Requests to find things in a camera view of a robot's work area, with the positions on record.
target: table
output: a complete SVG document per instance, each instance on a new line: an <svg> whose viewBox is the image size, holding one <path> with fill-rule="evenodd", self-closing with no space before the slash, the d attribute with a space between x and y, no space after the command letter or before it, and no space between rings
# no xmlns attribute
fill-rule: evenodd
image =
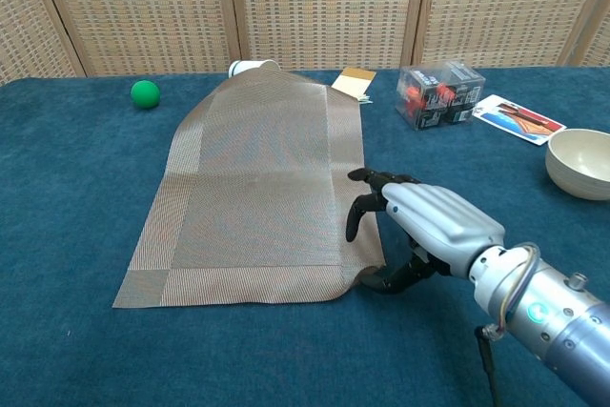
<svg viewBox="0 0 610 407"><path fill-rule="evenodd" d="M571 128L610 131L610 69L480 70L496 93ZM339 71L303 72L331 84ZM478 120L414 132L397 71L361 106L369 167L460 193L610 298L608 203L559 190L545 147ZM224 74L25 79L0 88L1 405L489 405L469 282L435 275L401 295L362 287L325 303L112 309L182 118ZM391 266L406 236L378 216ZM508 336L494 346L505 405L582 405Z"/></svg>

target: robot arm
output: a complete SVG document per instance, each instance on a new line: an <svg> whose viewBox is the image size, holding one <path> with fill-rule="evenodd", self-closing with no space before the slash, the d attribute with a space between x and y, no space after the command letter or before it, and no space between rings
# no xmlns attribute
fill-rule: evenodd
<svg viewBox="0 0 610 407"><path fill-rule="evenodd" d="M503 248L504 228L447 189L369 169L349 176L373 192L354 201L347 240L364 213L383 211L411 238L411 260L386 277L363 275L365 286L394 294L434 273L468 279L497 323L480 328L488 340L510 333L586 402L607 405L610 306L584 289L583 275L558 272L534 244Z"/></svg>

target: card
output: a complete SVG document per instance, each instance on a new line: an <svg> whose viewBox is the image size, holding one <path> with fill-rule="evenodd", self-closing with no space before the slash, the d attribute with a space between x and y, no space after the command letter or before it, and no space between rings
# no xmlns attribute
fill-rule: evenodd
<svg viewBox="0 0 610 407"><path fill-rule="evenodd" d="M373 78L375 78L374 71L364 71L348 67L336 78L332 88L351 95L361 103L370 103L371 101L364 93L373 81Z"/></svg>
<svg viewBox="0 0 610 407"><path fill-rule="evenodd" d="M477 103L474 117L536 145L543 145L565 126L519 104L490 95Z"/></svg>

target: wicker panel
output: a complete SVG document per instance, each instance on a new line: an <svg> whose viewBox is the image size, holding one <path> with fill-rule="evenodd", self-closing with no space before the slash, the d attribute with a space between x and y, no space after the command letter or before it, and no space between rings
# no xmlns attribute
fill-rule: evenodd
<svg viewBox="0 0 610 407"><path fill-rule="evenodd" d="M555 65L585 0L432 0L422 60Z"/></svg>
<svg viewBox="0 0 610 407"><path fill-rule="evenodd" d="M74 75L43 0L0 0L0 84Z"/></svg>
<svg viewBox="0 0 610 407"><path fill-rule="evenodd" d="M587 53L582 59L583 66L610 66L610 11L601 21L593 36Z"/></svg>
<svg viewBox="0 0 610 407"><path fill-rule="evenodd" d="M282 69L399 65L409 0L243 0L246 53Z"/></svg>
<svg viewBox="0 0 610 407"><path fill-rule="evenodd" d="M229 67L221 0L62 1L93 74Z"/></svg>

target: green ball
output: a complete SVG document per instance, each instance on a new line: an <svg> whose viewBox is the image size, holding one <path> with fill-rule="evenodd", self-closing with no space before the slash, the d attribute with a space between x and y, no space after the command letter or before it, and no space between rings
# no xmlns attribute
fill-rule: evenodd
<svg viewBox="0 0 610 407"><path fill-rule="evenodd" d="M132 86L132 101L140 109L153 109L159 105L161 91L149 80L140 80Z"/></svg>

